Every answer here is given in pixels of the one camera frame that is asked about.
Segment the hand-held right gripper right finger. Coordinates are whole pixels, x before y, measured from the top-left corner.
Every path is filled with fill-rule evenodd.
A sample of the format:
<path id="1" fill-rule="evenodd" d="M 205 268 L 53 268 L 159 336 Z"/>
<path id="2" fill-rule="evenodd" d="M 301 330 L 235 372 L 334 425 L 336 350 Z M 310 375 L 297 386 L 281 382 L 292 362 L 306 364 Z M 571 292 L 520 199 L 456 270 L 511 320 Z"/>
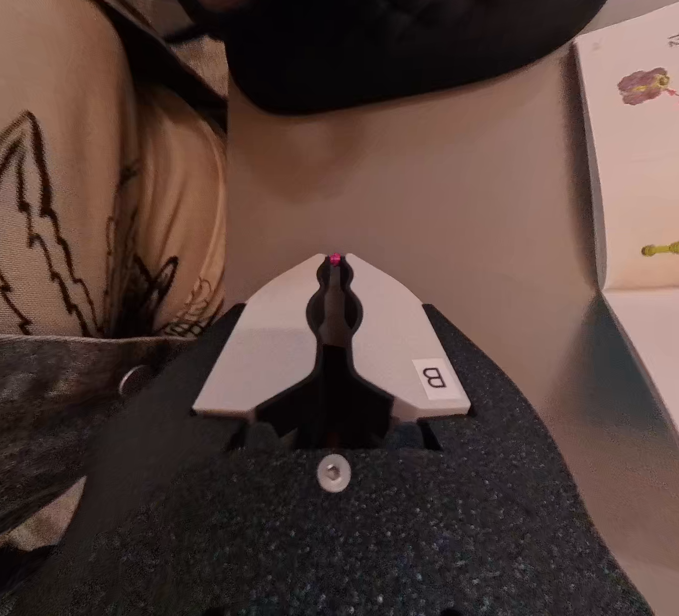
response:
<path id="1" fill-rule="evenodd" d="M 345 293 L 358 306 L 351 338 L 358 378 L 391 398 L 390 416 L 400 422 L 467 415 L 471 401 L 420 299 L 357 255 L 344 262 Z"/>

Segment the toy brick instruction booklet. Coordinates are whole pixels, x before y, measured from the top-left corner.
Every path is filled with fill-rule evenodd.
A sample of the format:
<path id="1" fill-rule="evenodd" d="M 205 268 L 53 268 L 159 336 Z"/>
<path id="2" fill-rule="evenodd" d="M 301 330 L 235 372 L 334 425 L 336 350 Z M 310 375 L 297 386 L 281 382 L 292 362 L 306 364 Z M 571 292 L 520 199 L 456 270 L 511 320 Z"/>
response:
<path id="1" fill-rule="evenodd" d="M 678 3 L 574 40 L 598 286 L 678 438 Z"/>

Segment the grey patterned cloth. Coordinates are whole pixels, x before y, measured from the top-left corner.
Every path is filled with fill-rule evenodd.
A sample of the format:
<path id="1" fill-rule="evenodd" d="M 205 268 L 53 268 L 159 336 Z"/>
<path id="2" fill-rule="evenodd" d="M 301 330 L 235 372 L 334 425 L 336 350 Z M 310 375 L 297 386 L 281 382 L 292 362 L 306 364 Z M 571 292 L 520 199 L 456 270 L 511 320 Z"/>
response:
<path id="1" fill-rule="evenodd" d="M 1 594 L 54 553 L 93 488 L 94 527 L 172 472 L 205 376 L 197 340 L 1 337 Z"/>

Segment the beige printed shirt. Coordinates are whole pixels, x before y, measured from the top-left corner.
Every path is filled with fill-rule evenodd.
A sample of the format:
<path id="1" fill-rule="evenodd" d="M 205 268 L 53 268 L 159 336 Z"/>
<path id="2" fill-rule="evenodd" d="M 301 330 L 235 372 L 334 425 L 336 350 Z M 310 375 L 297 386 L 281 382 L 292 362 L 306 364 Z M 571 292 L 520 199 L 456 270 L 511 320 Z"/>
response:
<path id="1" fill-rule="evenodd" d="M 200 336 L 224 311 L 225 107 L 154 4 L 1 0 L 1 334 Z"/>

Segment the black quilted pad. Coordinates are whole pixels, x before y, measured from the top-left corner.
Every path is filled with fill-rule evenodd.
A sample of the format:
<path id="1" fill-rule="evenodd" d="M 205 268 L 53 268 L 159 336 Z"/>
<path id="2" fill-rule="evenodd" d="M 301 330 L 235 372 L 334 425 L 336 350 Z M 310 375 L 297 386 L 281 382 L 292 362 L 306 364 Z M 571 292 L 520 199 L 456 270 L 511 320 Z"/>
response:
<path id="1" fill-rule="evenodd" d="M 256 106 L 311 115 L 499 77 L 568 43 L 607 0 L 181 0 Z"/>

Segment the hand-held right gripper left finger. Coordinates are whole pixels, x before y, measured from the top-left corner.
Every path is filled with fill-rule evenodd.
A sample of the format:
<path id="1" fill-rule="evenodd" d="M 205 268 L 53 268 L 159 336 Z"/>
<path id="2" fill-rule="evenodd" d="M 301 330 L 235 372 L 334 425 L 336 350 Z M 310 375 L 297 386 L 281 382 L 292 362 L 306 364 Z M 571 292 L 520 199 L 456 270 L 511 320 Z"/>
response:
<path id="1" fill-rule="evenodd" d="M 329 256 L 313 255 L 247 300 L 192 405 L 197 415 L 302 423 L 319 412 L 330 267 Z"/>

